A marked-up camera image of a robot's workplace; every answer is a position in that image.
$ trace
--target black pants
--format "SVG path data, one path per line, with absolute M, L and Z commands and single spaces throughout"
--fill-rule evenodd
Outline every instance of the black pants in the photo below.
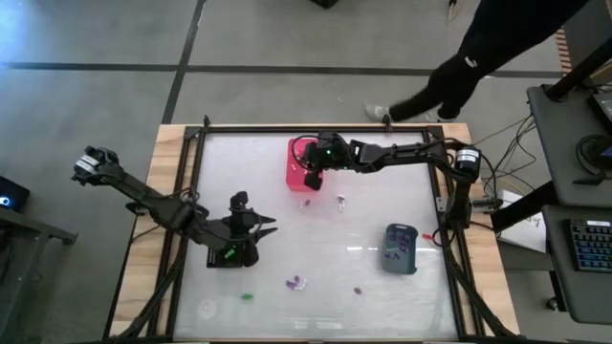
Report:
M 457 54 L 427 86 L 389 109 L 404 120 L 442 104 L 440 118 L 456 118 L 478 81 L 555 33 L 588 0 L 482 0 Z

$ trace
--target green object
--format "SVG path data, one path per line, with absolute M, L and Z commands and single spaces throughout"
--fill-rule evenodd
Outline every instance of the green object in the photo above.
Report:
M 235 252 L 236 252 L 236 251 L 234 251 L 234 250 L 233 250 L 233 248 L 232 248 L 232 249 L 230 249 L 230 250 L 228 251 L 228 253 L 226 253 L 226 255 L 225 255 L 224 257 L 225 257 L 226 259 L 228 259 L 228 258 L 230 258 L 230 257 L 231 257 L 231 256 L 232 256 L 232 255 L 233 255 Z

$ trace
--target computer keyboard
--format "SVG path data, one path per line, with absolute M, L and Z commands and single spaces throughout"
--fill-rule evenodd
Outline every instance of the computer keyboard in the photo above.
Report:
M 612 224 L 568 220 L 570 251 L 578 271 L 612 272 Z

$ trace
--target concrete floor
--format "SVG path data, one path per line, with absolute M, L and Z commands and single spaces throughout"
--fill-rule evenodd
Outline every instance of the concrete floor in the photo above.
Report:
M 178 64 L 196 0 L 5 0 L 0 61 Z M 340 0 L 323 11 L 306 0 L 208 0 L 191 64 L 431 69 L 461 41 L 476 0 L 447 23 L 447 1 Z M 502 70 L 558 71 L 554 39 Z M 0 175 L 27 186 L 27 214 L 79 233 L 73 247 L 50 245 L 33 290 L 27 335 L 45 343 L 102 335 L 134 222 L 111 189 L 70 181 L 88 145 L 106 146 L 144 178 L 174 73 L 0 70 Z M 529 115 L 525 89 L 554 79 L 487 78 L 461 117 L 480 140 Z M 426 83 L 422 76 L 237 75 L 189 73 L 173 123 L 363 122 L 368 99 L 391 102 Z M 493 161 L 514 135 L 480 146 Z M 549 180 L 534 131 L 523 145 L 538 162 L 518 173 Z M 508 169 L 527 158 L 517 153 Z M 544 272 L 510 271 L 520 329 L 540 339 L 604 340 L 612 327 L 548 312 Z

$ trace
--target shoe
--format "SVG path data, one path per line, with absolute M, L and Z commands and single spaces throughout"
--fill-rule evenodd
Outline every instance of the shoe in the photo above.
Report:
M 440 118 L 437 109 L 427 111 L 425 119 L 430 123 L 453 123 L 456 120 L 456 118 Z
M 371 121 L 374 121 L 374 122 L 377 122 L 377 123 L 383 123 L 383 122 L 385 122 L 385 118 L 384 117 L 388 117 L 389 121 L 392 121 L 391 120 L 391 116 L 389 116 L 389 108 L 388 107 L 370 104 L 369 102 L 364 102 L 363 103 L 363 110 L 365 110 L 365 115 Z

